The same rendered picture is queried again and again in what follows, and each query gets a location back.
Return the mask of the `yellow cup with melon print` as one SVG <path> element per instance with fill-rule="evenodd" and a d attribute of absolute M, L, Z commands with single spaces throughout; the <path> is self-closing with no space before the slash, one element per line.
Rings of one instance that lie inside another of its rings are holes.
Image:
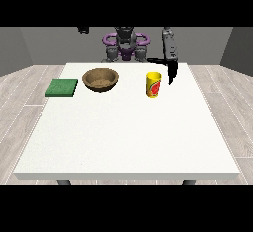
<path fill-rule="evenodd" d="M 149 98 L 158 96 L 162 75 L 159 72 L 148 72 L 146 74 L 146 95 Z"/>

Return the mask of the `brown wooden bowl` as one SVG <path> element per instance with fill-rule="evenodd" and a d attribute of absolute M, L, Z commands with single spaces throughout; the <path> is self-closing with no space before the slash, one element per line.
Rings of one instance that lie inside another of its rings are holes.
<path fill-rule="evenodd" d="M 91 69 L 82 76 L 84 85 L 94 92 L 107 92 L 116 85 L 118 80 L 118 73 L 110 68 Z"/>

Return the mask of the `green square pad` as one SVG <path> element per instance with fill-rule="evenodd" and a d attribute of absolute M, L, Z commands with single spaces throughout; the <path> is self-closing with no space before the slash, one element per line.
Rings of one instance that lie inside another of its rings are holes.
<path fill-rule="evenodd" d="M 74 95 L 77 79 L 53 79 L 45 95 L 47 97 L 72 97 Z"/>

